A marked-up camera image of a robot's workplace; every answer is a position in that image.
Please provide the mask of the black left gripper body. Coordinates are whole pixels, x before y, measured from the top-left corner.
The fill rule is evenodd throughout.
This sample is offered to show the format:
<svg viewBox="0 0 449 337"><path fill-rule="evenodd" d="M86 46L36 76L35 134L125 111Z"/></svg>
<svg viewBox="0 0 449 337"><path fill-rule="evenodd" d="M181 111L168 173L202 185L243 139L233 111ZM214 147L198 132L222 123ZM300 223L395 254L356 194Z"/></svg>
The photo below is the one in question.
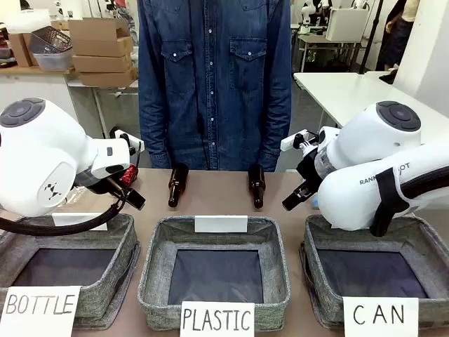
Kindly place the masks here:
<svg viewBox="0 0 449 337"><path fill-rule="evenodd" d="M128 188L124 187L112 176L109 176L100 181L100 194L110 194L117 199L126 199L128 196Z"/></svg>

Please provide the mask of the brown glass bottle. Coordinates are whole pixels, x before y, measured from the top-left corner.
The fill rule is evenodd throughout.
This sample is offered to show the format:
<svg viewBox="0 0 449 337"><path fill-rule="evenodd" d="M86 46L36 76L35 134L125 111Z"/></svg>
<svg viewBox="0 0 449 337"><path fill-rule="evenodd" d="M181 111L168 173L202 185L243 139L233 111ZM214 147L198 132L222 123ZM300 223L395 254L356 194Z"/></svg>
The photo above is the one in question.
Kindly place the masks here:
<svg viewBox="0 0 449 337"><path fill-rule="evenodd" d="M184 163L177 163L174 165L170 180L168 183L169 198L168 205L171 208L176 208L182 193L185 190L187 183L187 176L189 173L189 167Z"/></svg>
<svg viewBox="0 0 449 337"><path fill-rule="evenodd" d="M264 169L259 164L252 164L248 169L249 190L253 196L253 204L261 209L264 204L264 191L266 189Z"/></svg>

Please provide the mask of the person left forearm denim sleeve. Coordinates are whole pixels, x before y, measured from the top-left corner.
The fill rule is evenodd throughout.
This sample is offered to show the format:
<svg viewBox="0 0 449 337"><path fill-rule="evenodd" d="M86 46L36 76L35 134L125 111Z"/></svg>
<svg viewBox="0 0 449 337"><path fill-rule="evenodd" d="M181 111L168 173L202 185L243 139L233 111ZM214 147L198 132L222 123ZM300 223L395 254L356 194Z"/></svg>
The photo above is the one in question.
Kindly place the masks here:
<svg viewBox="0 0 449 337"><path fill-rule="evenodd" d="M274 172L281 151L281 141L290 129L291 85L270 89L265 98L262 142L257 161L265 171Z"/></svg>

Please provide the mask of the white foam sheet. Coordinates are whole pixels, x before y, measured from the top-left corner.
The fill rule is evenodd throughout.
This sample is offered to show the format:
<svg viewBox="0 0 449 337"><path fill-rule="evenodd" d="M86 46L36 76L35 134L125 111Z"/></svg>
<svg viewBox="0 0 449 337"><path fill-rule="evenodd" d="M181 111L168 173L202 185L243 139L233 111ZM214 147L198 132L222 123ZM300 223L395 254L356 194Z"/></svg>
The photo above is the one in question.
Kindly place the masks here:
<svg viewBox="0 0 449 337"><path fill-rule="evenodd" d="M34 9L11 14L4 22L8 33L32 33L43 27L51 26L48 9Z"/></svg>

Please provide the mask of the black tripod pole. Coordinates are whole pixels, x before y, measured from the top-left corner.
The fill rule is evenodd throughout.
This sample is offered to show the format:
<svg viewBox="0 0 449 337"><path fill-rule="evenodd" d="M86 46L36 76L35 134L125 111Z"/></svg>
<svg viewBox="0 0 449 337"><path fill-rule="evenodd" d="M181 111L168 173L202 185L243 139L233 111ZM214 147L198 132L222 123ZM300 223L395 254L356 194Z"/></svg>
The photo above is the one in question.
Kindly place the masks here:
<svg viewBox="0 0 449 337"><path fill-rule="evenodd" d="M369 38L368 38L368 43L366 44L366 47L365 47L365 52L363 54L363 59L362 59L362 62L360 64L360 67L359 67L359 70L358 70L359 74L364 74L365 73L366 63L368 61L368 56L370 54L370 50L371 50L371 47L372 47L372 44L373 44L373 40L374 40L374 37L375 37L377 26L378 26L378 23L379 23L379 20L380 20L380 14L382 12L383 3L384 3L384 0L377 0L377 10L376 10L376 13L375 13L375 17L373 19L373 26L372 26L371 31L370 31L370 35L369 35Z"/></svg>

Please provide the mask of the blank white card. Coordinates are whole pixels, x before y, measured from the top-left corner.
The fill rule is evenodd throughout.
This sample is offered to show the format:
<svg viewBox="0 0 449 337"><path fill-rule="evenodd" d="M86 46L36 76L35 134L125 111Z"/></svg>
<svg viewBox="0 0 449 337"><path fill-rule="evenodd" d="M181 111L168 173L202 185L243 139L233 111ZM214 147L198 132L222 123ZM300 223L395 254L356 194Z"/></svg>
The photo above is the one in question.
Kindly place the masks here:
<svg viewBox="0 0 449 337"><path fill-rule="evenodd" d="M56 227L76 225L97 218L100 213L52 213L51 217Z"/></svg>
<svg viewBox="0 0 449 337"><path fill-rule="evenodd" d="M195 233L247 233L248 216L194 216Z"/></svg>

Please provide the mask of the white paper sign CAN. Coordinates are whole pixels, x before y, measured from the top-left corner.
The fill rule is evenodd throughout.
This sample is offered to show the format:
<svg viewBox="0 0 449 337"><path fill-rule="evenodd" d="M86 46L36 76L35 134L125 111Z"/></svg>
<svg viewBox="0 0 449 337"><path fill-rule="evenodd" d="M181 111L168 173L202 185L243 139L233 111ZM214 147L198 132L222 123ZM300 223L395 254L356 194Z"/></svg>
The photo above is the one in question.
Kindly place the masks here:
<svg viewBox="0 0 449 337"><path fill-rule="evenodd" d="M419 337L419 300L343 298L344 337Z"/></svg>

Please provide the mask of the grey fabric basket plastic sign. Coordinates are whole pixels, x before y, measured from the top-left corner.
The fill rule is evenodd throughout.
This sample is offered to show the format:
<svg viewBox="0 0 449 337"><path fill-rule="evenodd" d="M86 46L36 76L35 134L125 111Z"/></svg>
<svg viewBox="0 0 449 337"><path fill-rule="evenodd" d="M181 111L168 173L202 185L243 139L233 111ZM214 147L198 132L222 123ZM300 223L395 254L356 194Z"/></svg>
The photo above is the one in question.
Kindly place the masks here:
<svg viewBox="0 0 449 337"><path fill-rule="evenodd" d="M194 216L161 219L138 286L147 326L180 328L184 301L255 304L255 330L284 327L291 299L278 224L249 216L247 233L195 233Z"/></svg>

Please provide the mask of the person right forearm denim sleeve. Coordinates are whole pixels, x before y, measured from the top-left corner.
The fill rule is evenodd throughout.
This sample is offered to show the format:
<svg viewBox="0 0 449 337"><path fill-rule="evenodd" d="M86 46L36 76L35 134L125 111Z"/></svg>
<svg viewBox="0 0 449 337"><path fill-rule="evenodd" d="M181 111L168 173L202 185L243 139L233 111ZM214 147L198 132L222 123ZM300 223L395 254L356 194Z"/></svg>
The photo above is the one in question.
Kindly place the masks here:
<svg viewBox="0 0 449 337"><path fill-rule="evenodd" d="M140 135L145 143L153 169L169 169L167 150L166 102L158 86L139 84Z"/></svg>

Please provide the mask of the black mesh basket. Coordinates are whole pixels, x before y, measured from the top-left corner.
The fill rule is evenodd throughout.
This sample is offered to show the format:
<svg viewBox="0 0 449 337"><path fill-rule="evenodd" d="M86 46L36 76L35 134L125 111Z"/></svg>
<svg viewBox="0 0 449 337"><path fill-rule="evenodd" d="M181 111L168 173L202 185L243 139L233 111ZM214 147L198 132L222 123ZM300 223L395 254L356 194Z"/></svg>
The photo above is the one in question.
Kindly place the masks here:
<svg viewBox="0 0 449 337"><path fill-rule="evenodd" d="M72 48L70 37L51 26L31 33L29 49L35 54L63 53Z"/></svg>

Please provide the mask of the clear plastic bin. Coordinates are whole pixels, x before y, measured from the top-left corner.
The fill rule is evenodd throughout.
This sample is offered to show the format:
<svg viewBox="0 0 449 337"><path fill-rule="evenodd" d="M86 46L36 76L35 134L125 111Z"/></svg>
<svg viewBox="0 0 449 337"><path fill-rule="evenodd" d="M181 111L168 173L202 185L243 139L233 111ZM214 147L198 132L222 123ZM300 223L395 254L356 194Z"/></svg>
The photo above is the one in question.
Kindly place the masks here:
<svg viewBox="0 0 449 337"><path fill-rule="evenodd" d="M61 53L33 54L40 70L66 71L73 66L73 51L69 49Z"/></svg>

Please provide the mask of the crushed red can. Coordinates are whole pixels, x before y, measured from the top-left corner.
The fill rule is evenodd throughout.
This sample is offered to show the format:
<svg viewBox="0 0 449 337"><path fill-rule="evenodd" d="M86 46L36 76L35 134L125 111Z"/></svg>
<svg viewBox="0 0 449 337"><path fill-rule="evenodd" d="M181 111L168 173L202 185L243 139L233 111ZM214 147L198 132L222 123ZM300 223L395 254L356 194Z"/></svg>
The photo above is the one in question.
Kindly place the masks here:
<svg viewBox="0 0 449 337"><path fill-rule="evenodd" d="M128 187L133 184L137 176L138 176L138 167L134 164L131 164L123 173L123 175L119 178L119 182L123 186Z"/></svg>

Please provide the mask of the white paper sign BOTTLE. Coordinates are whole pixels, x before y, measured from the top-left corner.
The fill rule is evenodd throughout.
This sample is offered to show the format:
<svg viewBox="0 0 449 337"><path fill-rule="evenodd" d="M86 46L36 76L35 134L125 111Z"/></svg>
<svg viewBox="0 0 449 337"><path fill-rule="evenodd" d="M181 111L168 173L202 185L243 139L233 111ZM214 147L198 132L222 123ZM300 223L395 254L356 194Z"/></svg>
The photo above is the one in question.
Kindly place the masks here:
<svg viewBox="0 0 449 337"><path fill-rule="evenodd" d="M12 286L0 337L72 337L80 286Z"/></svg>

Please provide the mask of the flat closed cardboard box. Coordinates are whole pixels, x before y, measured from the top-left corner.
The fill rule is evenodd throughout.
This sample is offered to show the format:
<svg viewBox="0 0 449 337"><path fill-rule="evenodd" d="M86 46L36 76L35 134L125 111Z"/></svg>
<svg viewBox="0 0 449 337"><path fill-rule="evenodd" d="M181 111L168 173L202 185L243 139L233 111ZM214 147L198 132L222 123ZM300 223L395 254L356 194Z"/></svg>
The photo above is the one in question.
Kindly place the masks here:
<svg viewBox="0 0 449 337"><path fill-rule="evenodd" d="M86 73L122 73L132 67L130 55L121 57L74 55L75 70Z"/></svg>
<svg viewBox="0 0 449 337"><path fill-rule="evenodd" d="M138 69L130 67L125 72L117 73L81 72L79 78L85 86L98 88L128 87L138 79Z"/></svg>

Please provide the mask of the white side table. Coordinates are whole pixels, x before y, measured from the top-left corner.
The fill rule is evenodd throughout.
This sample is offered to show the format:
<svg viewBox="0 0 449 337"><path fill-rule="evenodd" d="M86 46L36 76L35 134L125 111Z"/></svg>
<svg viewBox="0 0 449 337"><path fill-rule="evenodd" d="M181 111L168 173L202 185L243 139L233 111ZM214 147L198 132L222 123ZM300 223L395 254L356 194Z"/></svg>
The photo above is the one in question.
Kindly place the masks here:
<svg viewBox="0 0 449 337"><path fill-rule="evenodd" d="M422 142L449 135L449 118L379 79L379 72L307 73L298 72L294 79L320 105L319 126L332 120L343 126L367 106L391 100L412 108L422 122Z"/></svg>

